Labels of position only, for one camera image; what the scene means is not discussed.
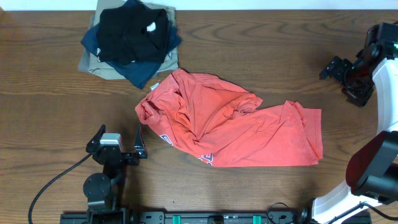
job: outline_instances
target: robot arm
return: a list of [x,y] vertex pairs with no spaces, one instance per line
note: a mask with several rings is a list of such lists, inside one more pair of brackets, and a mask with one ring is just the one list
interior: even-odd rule
[[355,63],[335,57],[321,72],[343,86],[348,100],[364,106],[377,90],[377,136],[349,161],[346,180],[312,203],[311,218],[319,223],[342,223],[366,209],[398,200],[398,27],[381,24],[371,27],[364,49]]

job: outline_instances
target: red cloth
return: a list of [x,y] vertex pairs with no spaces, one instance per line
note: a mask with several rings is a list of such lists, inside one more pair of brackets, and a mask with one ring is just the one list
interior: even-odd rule
[[262,99],[217,76],[170,74],[137,106],[177,149],[217,167],[305,166],[322,158],[321,110],[299,103],[257,110]]

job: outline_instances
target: wood grain surface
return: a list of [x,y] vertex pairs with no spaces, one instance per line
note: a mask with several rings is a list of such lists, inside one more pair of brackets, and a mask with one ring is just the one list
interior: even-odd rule
[[[86,155],[101,124],[131,150],[143,90],[127,80],[80,73],[80,40],[94,12],[5,12],[0,23],[0,223],[27,223],[36,193]],[[299,101],[322,109],[324,159],[310,167],[217,169],[170,147],[143,127],[149,158],[129,168],[124,204],[168,211],[262,211],[274,202],[299,208],[345,178],[350,157],[376,134],[377,98],[347,102],[333,80],[319,80],[334,55],[354,59],[369,27],[397,11],[178,11],[180,66],[212,73],[254,92],[261,108]],[[85,211],[89,159],[39,198],[35,223]],[[398,206],[381,210],[398,216]],[[389,223],[373,214],[375,223]]]

